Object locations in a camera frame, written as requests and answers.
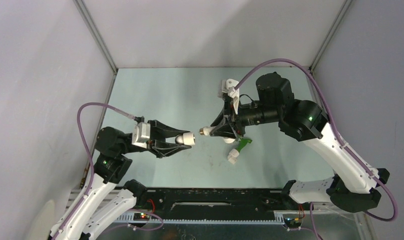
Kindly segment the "green plastic faucet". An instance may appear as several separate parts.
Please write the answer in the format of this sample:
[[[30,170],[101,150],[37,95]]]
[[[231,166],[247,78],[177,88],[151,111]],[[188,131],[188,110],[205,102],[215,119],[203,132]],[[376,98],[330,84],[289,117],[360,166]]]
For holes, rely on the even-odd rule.
[[[238,152],[241,152],[243,150],[243,148],[245,148],[248,144],[251,144],[253,142],[253,140],[248,137],[241,137],[237,140],[237,142],[238,142],[238,145],[235,147],[235,149]]]

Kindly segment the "white elbow fitting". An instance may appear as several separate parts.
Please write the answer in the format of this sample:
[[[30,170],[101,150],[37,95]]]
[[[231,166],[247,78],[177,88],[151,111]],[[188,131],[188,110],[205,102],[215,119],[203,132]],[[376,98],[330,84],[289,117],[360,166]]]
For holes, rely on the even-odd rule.
[[[179,134],[175,137],[175,143],[186,145],[186,146],[194,146],[195,145],[195,136],[193,132],[185,132],[183,134]]]
[[[233,148],[230,152],[229,152],[229,154],[228,154],[228,156],[227,156],[227,160],[231,163],[231,164],[236,164],[236,162],[237,162],[237,158],[239,157],[239,155],[240,155],[240,152],[237,150],[237,149],[235,149],[235,148]]]

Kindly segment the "white plastic faucet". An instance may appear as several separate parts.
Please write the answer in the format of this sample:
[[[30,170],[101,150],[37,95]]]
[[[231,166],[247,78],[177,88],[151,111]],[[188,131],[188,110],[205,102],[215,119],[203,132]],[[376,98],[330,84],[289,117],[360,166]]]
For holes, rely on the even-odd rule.
[[[226,144],[231,144],[236,141],[236,134],[230,126],[204,126],[199,129],[199,134],[208,137],[222,138]]]

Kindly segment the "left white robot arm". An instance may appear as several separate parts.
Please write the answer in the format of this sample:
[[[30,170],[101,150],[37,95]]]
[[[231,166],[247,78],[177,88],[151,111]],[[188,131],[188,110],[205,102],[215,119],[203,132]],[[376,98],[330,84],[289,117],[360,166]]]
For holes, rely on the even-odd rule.
[[[147,204],[147,188],[132,179],[105,206],[100,204],[125,176],[129,153],[150,152],[157,158],[172,156],[195,145],[193,132],[167,126],[158,120],[136,118],[133,132],[102,128],[95,149],[100,153],[89,179],[62,218],[51,228],[50,240],[95,240],[120,215]]]

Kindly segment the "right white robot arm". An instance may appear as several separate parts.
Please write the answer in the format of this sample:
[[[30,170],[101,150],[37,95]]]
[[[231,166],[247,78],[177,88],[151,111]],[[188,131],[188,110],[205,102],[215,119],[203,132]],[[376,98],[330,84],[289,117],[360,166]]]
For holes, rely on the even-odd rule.
[[[358,213],[378,206],[381,193],[377,187],[387,182],[389,171],[371,167],[350,146],[340,145],[328,115],[317,103],[295,99],[290,81],[276,72],[257,79],[259,99],[251,103],[242,104],[238,96],[228,95],[237,85],[233,79],[221,82],[223,109],[210,126],[200,129],[201,135],[221,137],[230,143],[243,139],[247,126],[277,123],[281,132],[313,149],[334,171],[334,176],[323,180],[288,181],[280,196],[285,208],[331,203]]]

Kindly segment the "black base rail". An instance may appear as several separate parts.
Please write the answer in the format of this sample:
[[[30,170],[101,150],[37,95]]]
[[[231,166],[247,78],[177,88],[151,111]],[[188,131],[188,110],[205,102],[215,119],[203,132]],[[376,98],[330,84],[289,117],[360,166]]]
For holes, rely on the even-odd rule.
[[[308,213],[309,204],[296,203],[280,188],[149,187],[134,208],[161,219],[273,220],[282,211]]]

